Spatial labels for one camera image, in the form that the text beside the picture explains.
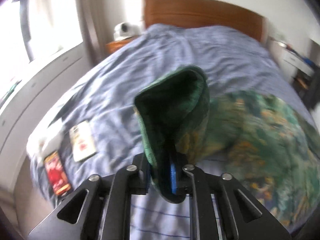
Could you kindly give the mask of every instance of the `bedroom floor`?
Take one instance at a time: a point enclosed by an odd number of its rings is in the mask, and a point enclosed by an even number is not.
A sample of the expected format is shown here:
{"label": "bedroom floor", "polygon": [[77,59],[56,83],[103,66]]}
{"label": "bedroom floor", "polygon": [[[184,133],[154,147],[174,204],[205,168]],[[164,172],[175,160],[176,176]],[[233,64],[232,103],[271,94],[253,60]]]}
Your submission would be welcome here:
{"label": "bedroom floor", "polygon": [[14,197],[20,232],[27,238],[31,230],[53,210],[51,204],[32,186],[28,157],[20,170]]}

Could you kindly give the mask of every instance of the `red card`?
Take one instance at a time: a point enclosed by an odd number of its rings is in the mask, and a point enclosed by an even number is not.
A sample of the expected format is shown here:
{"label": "red card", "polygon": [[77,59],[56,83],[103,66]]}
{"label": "red card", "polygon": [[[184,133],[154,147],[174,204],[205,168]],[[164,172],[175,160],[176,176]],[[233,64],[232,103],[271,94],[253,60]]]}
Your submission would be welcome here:
{"label": "red card", "polygon": [[58,152],[50,154],[44,160],[48,179],[56,195],[62,195],[71,189],[68,178],[61,164]]}

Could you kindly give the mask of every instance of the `white nightstand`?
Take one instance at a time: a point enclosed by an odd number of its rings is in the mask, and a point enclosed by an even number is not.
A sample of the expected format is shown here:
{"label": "white nightstand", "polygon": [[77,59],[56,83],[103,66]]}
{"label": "white nightstand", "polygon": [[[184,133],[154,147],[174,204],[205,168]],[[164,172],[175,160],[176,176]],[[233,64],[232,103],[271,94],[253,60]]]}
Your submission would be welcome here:
{"label": "white nightstand", "polygon": [[273,41],[268,49],[274,60],[278,63],[284,79],[289,84],[292,84],[298,70],[301,70],[308,76],[313,75],[314,71],[309,65],[304,63],[300,57],[291,51],[280,46],[277,42]]}

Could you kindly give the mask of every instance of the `curtain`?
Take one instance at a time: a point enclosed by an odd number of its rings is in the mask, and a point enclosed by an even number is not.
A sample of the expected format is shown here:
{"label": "curtain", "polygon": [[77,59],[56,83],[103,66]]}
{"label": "curtain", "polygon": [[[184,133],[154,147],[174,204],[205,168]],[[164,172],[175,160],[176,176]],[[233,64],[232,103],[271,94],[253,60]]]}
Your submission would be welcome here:
{"label": "curtain", "polygon": [[33,59],[48,57],[82,42],[75,0],[28,0],[28,29]]}
{"label": "curtain", "polygon": [[105,49],[108,38],[103,1],[76,0],[83,41],[93,65],[100,63],[108,55]]}
{"label": "curtain", "polygon": [[20,233],[13,195],[2,188],[0,188],[0,207],[14,229]]}

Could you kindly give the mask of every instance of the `green towel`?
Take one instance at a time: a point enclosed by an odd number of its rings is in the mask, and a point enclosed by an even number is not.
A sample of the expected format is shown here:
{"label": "green towel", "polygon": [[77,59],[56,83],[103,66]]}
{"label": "green towel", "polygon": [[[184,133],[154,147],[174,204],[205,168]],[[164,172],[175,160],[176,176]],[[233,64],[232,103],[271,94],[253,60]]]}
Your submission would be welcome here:
{"label": "green towel", "polygon": [[170,145],[189,163],[225,152],[232,173],[286,227],[320,201],[320,136],[281,99],[255,91],[209,98],[203,71],[186,66],[153,82],[134,101],[156,188],[172,193]]}

